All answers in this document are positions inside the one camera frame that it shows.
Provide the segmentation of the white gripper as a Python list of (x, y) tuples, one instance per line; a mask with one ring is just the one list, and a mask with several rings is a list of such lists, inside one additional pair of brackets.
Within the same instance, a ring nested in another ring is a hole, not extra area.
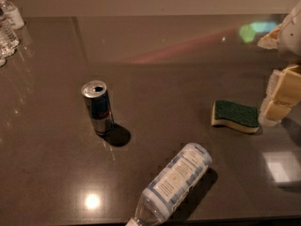
[[(268, 34), (260, 38), (258, 46), (278, 49), (283, 58), (301, 58), (301, 1)], [(284, 70), (273, 70), (262, 101), (259, 122), (273, 127), (301, 101), (301, 66), (290, 65)]]

